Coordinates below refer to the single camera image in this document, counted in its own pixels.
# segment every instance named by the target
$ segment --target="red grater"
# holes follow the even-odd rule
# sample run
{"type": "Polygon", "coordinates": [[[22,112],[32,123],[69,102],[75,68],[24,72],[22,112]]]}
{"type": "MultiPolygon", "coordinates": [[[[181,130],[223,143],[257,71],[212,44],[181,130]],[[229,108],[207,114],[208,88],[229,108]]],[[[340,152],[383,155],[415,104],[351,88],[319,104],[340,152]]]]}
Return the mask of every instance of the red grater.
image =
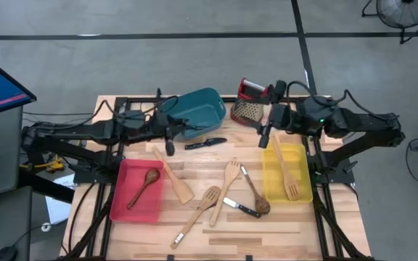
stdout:
{"type": "Polygon", "coordinates": [[[269,89],[262,85],[250,82],[246,78],[241,79],[238,97],[230,109],[232,120],[247,126],[250,126],[251,123],[260,122],[263,116],[264,105],[248,101],[264,97],[268,91],[269,89]]]}

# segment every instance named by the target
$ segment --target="black knife handle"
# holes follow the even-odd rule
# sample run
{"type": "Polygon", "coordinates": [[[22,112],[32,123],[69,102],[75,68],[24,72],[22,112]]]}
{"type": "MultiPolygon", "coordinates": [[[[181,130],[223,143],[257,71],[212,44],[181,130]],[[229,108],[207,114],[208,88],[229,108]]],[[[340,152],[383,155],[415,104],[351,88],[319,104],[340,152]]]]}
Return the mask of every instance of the black knife handle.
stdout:
{"type": "Polygon", "coordinates": [[[260,218],[261,217],[261,214],[257,213],[254,210],[250,210],[250,209],[248,209],[247,207],[245,207],[243,205],[238,206],[238,208],[241,209],[244,213],[249,214],[249,215],[252,215],[253,217],[257,217],[257,218],[260,218]]]}
{"type": "Polygon", "coordinates": [[[197,148],[200,148],[202,146],[206,146],[206,144],[198,143],[198,144],[185,145],[185,149],[197,149],[197,148]]]}

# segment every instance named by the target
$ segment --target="blue plastic container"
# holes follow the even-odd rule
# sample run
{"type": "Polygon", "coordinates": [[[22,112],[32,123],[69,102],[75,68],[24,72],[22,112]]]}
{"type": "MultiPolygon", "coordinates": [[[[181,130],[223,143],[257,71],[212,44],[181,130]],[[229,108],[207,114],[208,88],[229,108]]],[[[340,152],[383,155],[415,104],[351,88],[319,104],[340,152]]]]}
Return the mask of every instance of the blue plastic container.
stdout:
{"type": "Polygon", "coordinates": [[[175,100],[170,99],[159,108],[172,117],[188,119],[191,125],[205,127],[202,130],[185,131],[183,138],[187,140],[214,131],[221,126],[226,114],[224,102],[213,88],[203,88],[182,95],[175,107],[170,109],[174,104],[175,100]]]}

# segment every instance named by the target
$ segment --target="electric fan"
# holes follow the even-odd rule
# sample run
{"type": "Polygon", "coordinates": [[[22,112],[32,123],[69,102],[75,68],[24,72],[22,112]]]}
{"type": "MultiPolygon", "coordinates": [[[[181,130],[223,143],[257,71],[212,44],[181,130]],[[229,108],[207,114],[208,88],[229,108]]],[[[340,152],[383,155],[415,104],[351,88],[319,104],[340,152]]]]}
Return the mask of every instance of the electric fan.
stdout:
{"type": "Polygon", "coordinates": [[[418,25],[418,0],[376,0],[376,14],[366,14],[365,9],[374,0],[369,0],[362,9],[362,17],[379,17],[389,27],[401,29],[400,44],[404,44],[418,34],[418,29],[408,38],[406,28],[418,25]]]}

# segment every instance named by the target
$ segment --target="wooden utensil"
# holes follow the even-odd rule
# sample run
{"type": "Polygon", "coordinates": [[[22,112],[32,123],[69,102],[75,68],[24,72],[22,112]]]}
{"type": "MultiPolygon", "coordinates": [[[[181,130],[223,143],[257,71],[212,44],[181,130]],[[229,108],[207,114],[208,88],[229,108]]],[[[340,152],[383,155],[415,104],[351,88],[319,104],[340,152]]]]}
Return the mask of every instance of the wooden utensil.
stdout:
{"type": "Polygon", "coordinates": [[[218,214],[221,211],[222,204],[224,203],[224,197],[226,195],[226,192],[229,190],[230,184],[238,176],[239,166],[240,166],[240,164],[237,162],[237,159],[233,159],[225,167],[224,187],[222,188],[222,192],[221,192],[220,197],[218,198],[216,208],[214,209],[214,212],[212,212],[212,217],[210,218],[209,225],[211,227],[216,225],[218,214]]]}
{"type": "Polygon", "coordinates": [[[188,184],[179,179],[179,177],[173,173],[171,167],[168,166],[167,162],[164,160],[162,154],[159,152],[156,146],[152,148],[152,152],[154,152],[154,155],[158,160],[164,163],[164,170],[172,181],[173,192],[175,192],[175,195],[179,199],[180,203],[186,204],[194,197],[193,191],[190,189],[188,184]]]}
{"type": "Polygon", "coordinates": [[[172,241],[171,248],[175,249],[183,239],[183,237],[189,232],[196,220],[206,209],[212,207],[221,194],[221,190],[217,186],[211,186],[202,196],[200,206],[197,208],[193,216],[190,217],[188,223],[181,229],[179,235],[172,241]]]}
{"type": "Polygon", "coordinates": [[[133,197],[133,199],[128,203],[127,208],[131,209],[138,200],[138,198],[142,195],[144,189],[150,185],[151,183],[156,182],[160,177],[159,171],[156,169],[151,169],[146,172],[146,175],[144,176],[144,182],[143,186],[139,189],[138,193],[133,197]]]}
{"type": "Polygon", "coordinates": [[[298,200],[302,197],[298,181],[293,176],[291,176],[291,173],[288,171],[288,168],[283,161],[282,149],[280,149],[279,142],[277,141],[275,135],[271,139],[271,142],[274,146],[276,158],[282,167],[284,190],[287,192],[288,199],[291,201],[298,200]]]}
{"type": "Polygon", "coordinates": [[[250,176],[247,174],[245,166],[241,166],[241,172],[243,172],[247,183],[250,184],[251,190],[253,190],[255,198],[255,211],[261,213],[262,215],[268,214],[270,212],[270,204],[255,190],[253,182],[251,181],[250,176]]]}

